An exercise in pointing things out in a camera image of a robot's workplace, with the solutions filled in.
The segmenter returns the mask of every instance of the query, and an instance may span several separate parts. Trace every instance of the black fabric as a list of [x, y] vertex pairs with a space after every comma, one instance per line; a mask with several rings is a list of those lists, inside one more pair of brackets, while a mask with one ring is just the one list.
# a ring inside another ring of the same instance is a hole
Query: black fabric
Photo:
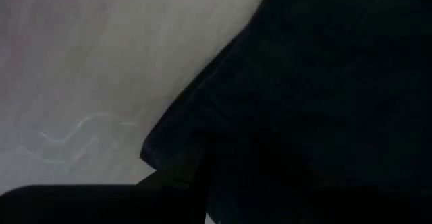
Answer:
[[431, 0], [264, 0], [147, 137], [158, 169], [217, 145], [209, 213], [308, 216], [317, 188], [429, 189]]

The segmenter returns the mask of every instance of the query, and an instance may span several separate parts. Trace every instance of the gray surface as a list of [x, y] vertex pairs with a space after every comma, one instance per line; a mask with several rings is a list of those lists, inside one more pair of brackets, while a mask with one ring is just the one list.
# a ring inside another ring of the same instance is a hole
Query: gray surface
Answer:
[[176, 95], [260, 0], [0, 0], [0, 193], [136, 183]]

